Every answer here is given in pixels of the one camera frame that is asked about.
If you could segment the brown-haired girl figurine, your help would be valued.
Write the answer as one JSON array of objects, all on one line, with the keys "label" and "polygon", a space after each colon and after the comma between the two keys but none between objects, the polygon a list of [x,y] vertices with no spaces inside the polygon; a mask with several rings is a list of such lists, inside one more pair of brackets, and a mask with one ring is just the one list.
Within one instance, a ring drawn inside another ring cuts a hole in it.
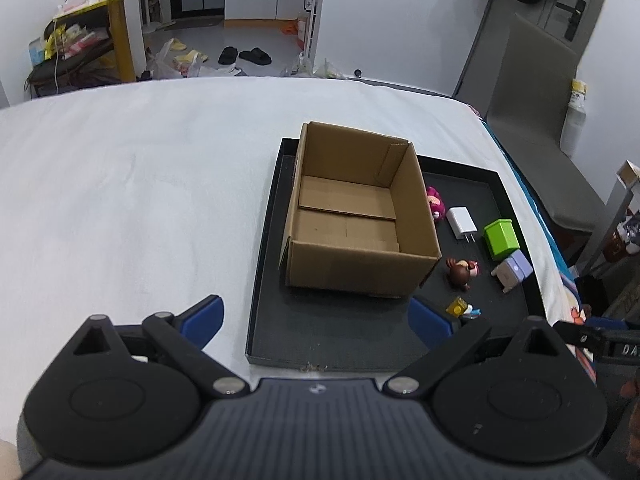
[{"label": "brown-haired girl figurine", "polygon": [[465,292],[470,288],[470,281],[480,274],[480,266],[475,260],[447,258],[447,281],[455,290]]}]

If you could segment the lavender toy block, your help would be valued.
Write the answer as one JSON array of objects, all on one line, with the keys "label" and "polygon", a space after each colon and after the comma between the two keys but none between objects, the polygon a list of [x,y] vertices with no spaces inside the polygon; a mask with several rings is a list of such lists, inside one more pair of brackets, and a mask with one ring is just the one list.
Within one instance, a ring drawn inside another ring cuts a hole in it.
[{"label": "lavender toy block", "polygon": [[500,262],[490,275],[501,284],[502,292],[507,294],[519,284],[522,284],[529,275],[533,274],[532,264],[521,249],[512,252],[503,262]]}]

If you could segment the white USB charger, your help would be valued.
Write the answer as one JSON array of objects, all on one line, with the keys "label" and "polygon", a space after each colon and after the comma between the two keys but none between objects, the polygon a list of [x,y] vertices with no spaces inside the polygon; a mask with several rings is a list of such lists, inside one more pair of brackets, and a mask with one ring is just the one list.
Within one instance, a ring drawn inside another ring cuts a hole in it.
[{"label": "white USB charger", "polygon": [[457,240],[474,242],[475,235],[477,234],[477,226],[468,208],[451,207],[447,210],[446,218]]}]

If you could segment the green toy box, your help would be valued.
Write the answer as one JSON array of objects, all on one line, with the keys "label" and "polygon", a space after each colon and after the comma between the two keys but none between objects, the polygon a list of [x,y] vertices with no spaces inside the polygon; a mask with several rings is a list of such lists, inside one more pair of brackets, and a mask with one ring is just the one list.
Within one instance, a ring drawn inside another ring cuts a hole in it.
[{"label": "green toy box", "polygon": [[484,227],[484,239],[489,255],[494,261],[502,261],[520,249],[511,219],[497,219]]}]

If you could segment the pink bear figurine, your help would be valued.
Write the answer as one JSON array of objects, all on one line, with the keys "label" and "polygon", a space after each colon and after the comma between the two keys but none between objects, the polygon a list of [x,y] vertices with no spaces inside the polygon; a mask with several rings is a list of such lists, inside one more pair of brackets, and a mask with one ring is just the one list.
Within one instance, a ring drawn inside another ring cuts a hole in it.
[{"label": "pink bear figurine", "polygon": [[446,206],[436,188],[429,185],[426,188],[426,198],[428,206],[435,222],[442,220],[446,216]]}]

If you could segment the brown cardboard box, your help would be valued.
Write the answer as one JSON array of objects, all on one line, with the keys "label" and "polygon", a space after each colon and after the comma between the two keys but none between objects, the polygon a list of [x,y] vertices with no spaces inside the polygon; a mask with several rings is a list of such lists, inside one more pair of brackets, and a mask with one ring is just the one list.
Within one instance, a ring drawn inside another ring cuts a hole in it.
[{"label": "brown cardboard box", "polygon": [[288,286],[405,297],[440,258],[410,141],[303,125],[281,248]]}]

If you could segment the blue patterned bed sheet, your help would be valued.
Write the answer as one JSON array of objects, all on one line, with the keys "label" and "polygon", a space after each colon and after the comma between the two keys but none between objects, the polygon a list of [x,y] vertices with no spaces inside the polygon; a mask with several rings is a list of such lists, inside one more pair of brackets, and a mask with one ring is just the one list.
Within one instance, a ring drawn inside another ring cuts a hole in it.
[{"label": "blue patterned bed sheet", "polygon": [[533,215],[537,218],[538,223],[540,224],[540,228],[542,229],[542,232],[544,232],[544,236],[546,237],[547,243],[550,247],[554,263],[556,265],[556,268],[559,271],[560,280],[562,282],[565,296],[567,298],[567,307],[565,308],[565,311],[570,315],[570,322],[572,322],[575,325],[582,326],[582,324],[584,324],[587,321],[587,309],[582,304],[582,300],[580,300],[579,292],[575,284],[575,280],[570,275],[570,269],[568,268],[566,262],[564,261],[561,255],[558,244],[556,244],[556,241],[553,238],[547,226],[547,223],[544,221],[544,218],[542,218],[542,214],[538,207],[538,203],[534,199],[534,196],[532,195],[532,193],[529,192],[529,188],[527,187],[527,184],[524,178],[522,177],[521,173],[518,171],[518,168],[516,168],[514,162],[512,162],[510,157],[506,154],[506,151],[501,146],[495,133],[493,133],[491,128],[489,127],[488,122],[486,122],[485,119],[482,119],[480,122],[483,124],[488,134],[491,136],[491,139],[494,140],[501,154],[503,154],[503,157],[506,159],[506,162],[509,164],[511,171],[514,174],[514,178],[518,181],[518,185],[520,186],[523,194],[526,197],[526,200],[528,201],[529,208],[533,211]]}]

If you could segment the black rectangular tray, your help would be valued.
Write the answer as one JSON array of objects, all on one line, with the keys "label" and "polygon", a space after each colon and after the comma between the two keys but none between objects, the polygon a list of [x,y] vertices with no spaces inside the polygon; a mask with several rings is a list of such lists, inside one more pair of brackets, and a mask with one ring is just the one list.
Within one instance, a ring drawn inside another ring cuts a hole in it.
[{"label": "black rectangular tray", "polygon": [[[408,300],[285,285],[280,253],[297,144],[282,139],[274,164],[250,304],[247,361],[303,372],[397,372],[427,352],[410,330]],[[444,257],[470,256],[480,263],[480,276],[464,296],[480,308],[494,336],[509,335],[529,315],[544,315],[536,278],[503,292],[491,277],[494,263],[483,237],[472,243],[456,240],[447,223],[437,234]]]}]

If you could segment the white plastic bottle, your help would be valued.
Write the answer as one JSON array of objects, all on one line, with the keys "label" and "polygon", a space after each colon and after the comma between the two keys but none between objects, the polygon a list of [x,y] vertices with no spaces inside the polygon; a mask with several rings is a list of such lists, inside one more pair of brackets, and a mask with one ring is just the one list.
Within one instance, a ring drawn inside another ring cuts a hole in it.
[{"label": "white plastic bottle", "polygon": [[579,137],[582,134],[582,127],[585,125],[586,95],[587,85],[581,80],[573,79],[560,137],[560,149],[568,157],[574,155]]}]

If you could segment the grey dining chair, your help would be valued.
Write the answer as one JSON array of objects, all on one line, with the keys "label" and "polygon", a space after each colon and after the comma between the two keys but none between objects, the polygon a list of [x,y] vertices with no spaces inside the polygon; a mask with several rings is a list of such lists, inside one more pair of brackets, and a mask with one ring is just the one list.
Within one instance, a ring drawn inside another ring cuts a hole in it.
[{"label": "grey dining chair", "polygon": [[560,149],[575,52],[518,14],[480,33],[456,98],[485,118],[551,221],[591,232],[604,203]]}]

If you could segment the white plastic bag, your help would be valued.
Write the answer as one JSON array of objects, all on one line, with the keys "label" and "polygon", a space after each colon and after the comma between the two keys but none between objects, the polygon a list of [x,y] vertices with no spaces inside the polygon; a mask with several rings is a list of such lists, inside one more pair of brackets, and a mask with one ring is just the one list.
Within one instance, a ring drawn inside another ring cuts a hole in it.
[{"label": "white plastic bag", "polygon": [[208,56],[198,50],[186,50],[179,40],[171,38],[157,53],[146,52],[143,76],[146,79],[222,78],[242,76],[244,72],[234,63],[218,68],[208,66]]}]

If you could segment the black slipper left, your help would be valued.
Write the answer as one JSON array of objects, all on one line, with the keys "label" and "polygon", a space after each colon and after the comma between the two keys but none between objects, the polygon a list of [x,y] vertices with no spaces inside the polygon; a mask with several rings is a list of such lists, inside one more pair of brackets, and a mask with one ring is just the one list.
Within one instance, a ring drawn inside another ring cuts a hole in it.
[{"label": "black slipper left", "polygon": [[221,66],[230,66],[236,62],[238,58],[239,51],[237,48],[228,46],[224,47],[220,52],[217,63]]}]

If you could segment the black slipper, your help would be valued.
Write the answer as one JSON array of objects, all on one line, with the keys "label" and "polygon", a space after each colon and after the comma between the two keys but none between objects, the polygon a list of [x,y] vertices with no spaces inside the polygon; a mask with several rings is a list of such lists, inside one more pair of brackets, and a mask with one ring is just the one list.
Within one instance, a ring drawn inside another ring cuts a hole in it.
[{"label": "black slipper", "polygon": [[220,52],[217,63],[221,66],[230,66],[236,62],[238,58],[239,51],[237,48],[228,46],[224,47]]},{"label": "black slipper", "polygon": [[241,51],[239,53],[239,58],[258,66],[268,66],[272,63],[271,56],[261,48]]}]

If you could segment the black slipper right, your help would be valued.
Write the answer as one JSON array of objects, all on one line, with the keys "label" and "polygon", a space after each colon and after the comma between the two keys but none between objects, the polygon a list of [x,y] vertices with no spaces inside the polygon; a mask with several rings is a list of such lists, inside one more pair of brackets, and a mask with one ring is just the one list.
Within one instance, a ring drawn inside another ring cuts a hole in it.
[{"label": "black slipper right", "polygon": [[239,58],[258,66],[268,66],[272,63],[271,56],[261,48],[241,51],[239,53]]}]

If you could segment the yellow wooden side table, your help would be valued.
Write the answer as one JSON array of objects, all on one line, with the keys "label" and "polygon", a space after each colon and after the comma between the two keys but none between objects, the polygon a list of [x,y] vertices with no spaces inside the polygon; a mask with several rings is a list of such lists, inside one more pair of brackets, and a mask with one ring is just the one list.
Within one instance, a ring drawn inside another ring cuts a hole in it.
[{"label": "yellow wooden side table", "polygon": [[111,52],[118,80],[137,80],[125,0],[86,0],[58,11],[44,29],[42,40],[52,41],[51,56],[35,65],[25,80],[25,89],[36,96],[50,84],[58,89],[60,81],[71,82],[84,67]]}]

